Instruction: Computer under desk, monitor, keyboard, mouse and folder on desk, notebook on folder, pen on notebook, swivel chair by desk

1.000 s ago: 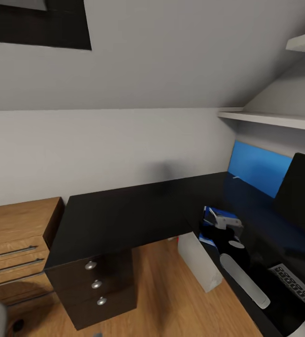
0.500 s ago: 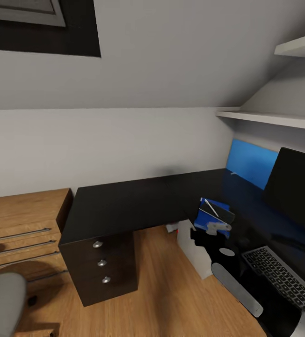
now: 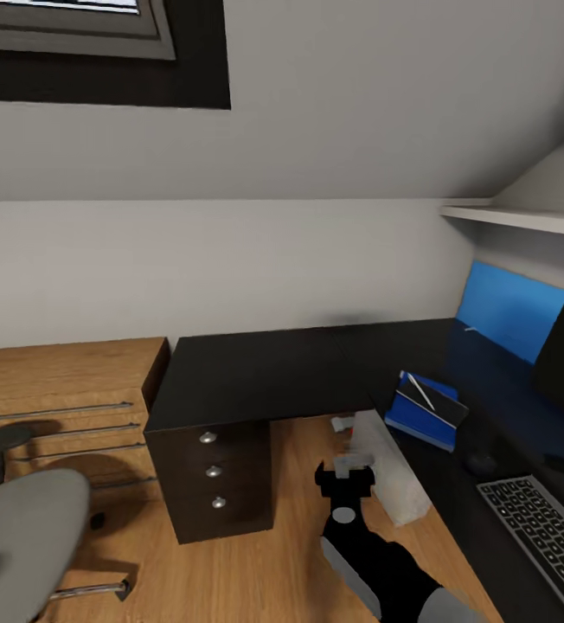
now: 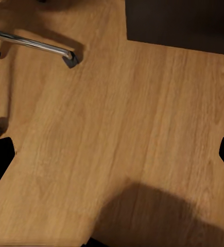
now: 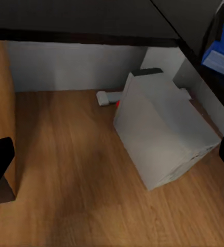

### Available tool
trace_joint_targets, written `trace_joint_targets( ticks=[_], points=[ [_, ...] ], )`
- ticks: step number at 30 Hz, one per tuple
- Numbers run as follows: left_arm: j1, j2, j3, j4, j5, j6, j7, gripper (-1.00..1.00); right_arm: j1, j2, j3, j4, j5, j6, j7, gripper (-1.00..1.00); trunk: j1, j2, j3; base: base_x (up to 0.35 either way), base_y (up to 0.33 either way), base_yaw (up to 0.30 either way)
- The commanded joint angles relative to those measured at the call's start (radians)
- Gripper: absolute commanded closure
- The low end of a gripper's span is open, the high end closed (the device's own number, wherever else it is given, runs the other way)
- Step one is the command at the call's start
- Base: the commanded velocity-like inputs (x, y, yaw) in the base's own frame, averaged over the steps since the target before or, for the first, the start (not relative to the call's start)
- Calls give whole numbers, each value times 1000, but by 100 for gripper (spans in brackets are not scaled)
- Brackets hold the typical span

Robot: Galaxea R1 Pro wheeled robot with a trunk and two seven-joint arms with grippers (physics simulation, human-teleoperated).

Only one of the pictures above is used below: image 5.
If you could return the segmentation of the folder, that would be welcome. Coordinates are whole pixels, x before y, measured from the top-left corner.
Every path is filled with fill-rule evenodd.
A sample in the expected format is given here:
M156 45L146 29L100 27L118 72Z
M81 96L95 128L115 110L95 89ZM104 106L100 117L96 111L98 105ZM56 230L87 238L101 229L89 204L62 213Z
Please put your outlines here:
M217 8L201 64L224 75L224 0Z

